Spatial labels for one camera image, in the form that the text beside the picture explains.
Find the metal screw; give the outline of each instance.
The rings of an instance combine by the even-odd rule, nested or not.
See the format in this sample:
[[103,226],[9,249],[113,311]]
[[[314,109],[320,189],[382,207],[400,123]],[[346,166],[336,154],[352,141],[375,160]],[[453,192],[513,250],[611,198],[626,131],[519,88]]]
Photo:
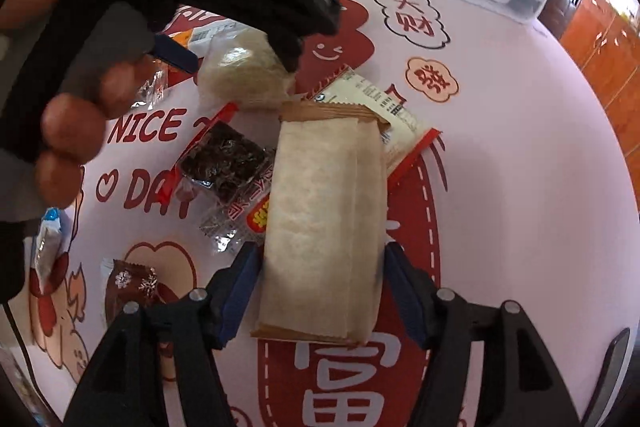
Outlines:
[[137,302],[129,301],[124,305],[122,311],[124,311],[127,315],[133,315],[140,309],[140,305]]
[[447,302],[452,301],[453,299],[456,298],[456,294],[453,292],[453,290],[450,290],[449,288],[440,288],[436,293],[436,296],[441,301],[447,301]]
[[204,288],[194,288],[189,292],[189,298],[192,301],[204,301],[207,298],[207,291]]
[[507,310],[507,313],[517,315],[521,308],[516,301],[507,301],[504,303],[504,309]]

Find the black cable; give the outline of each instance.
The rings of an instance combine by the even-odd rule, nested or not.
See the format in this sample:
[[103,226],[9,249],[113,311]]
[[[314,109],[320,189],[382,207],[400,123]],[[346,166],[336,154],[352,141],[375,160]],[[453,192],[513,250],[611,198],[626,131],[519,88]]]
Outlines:
[[22,356],[24,357],[24,363],[27,365],[27,372],[29,373],[29,378],[31,379],[31,384],[35,392],[38,394],[38,396],[42,400],[42,403],[44,404],[44,406],[52,414],[53,418],[57,420],[59,425],[61,425],[62,422],[60,421],[60,418],[58,418],[58,415],[55,413],[55,411],[53,410],[53,408],[51,407],[47,399],[44,397],[43,392],[40,390],[38,386],[38,382],[36,381],[36,375],[33,372],[33,365],[31,365],[31,359],[29,358],[29,353],[27,352],[27,346],[24,344],[24,340],[22,339],[22,335],[20,334],[20,330],[18,329],[18,324],[16,324],[15,322],[14,314],[11,311],[11,306],[9,306],[9,303],[3,303],[2,308],[4,308],[4,313],[6,314],[6,318],[7,320],[9,320],[9,325],[11,326],[11,329],[13,330],[15,335],[15,339],[18,341],[18,345],[20,346]]

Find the human hand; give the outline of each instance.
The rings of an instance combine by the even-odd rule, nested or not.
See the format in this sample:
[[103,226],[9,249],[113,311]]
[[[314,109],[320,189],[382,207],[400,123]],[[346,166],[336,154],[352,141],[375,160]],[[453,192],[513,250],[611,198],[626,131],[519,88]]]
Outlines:
[[[0,6],[0,32],[43,15],[56,1],[5,0]],[[65,93],[50,100],[40,122],[48,149],[35,167],[36,185],[48,205],[66,208],[73,202],[80,191],[80,166],[100,152],[107,120],[130,109],[138,89],[155,70],[145,55],[135,64],[112,66],[101,79],[96,103]]]

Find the dark brown snack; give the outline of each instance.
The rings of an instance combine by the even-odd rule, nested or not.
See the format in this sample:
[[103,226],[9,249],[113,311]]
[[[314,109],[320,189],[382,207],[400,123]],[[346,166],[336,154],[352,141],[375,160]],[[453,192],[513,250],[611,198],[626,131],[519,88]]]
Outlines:
[[114,259],[104,296],[104,315],[108,326],[129,301],[137,302],[143,308],[158,301],[156,270]]
[[216,122],[179,162],[182,173],[218,197],[233,201],[267,160],[267,153],[224,122]]

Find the table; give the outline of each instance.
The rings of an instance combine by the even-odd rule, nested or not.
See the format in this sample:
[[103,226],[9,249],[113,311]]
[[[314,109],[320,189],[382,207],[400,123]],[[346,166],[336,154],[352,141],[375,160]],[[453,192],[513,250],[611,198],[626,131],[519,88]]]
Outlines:
[[[630,327],[632,346],[640,316],[638,210],[595,95],[538,22],[519,25],[459,0],[342,3],[340,34],[306,42],[298,92],[347,63],[442,131],[390,195],[388,236],[469,301],[521,302],[582,415],[607,345]],[[183,7],[167,32],[212,20]],[[167,299],[231,262],[197,230],[202,198],[154,201],[167,169],[215,113],[198,107],[190,78],[174,75],[172,84],[153,111],[110,124],[66,211],[74,236],[57,288],[30,296],[38,344],[30,357],[60,416],[104,332],[103,258],[155,266]],[[248,114],[233,125],[275,144],[274,117]],[[248,334],[256,315],[254,296],[238,337],[216,353],[239,427],[406,424],[428,361],[402,332],[388,289],[364,350],[256,341]],[[473,425],[478,347],[460,427]],[[171,359],[162,365],[169,416],[181,425]],[[316,415],[320,399],[329,414]],[[350,417],[354,407],[361,414]]]

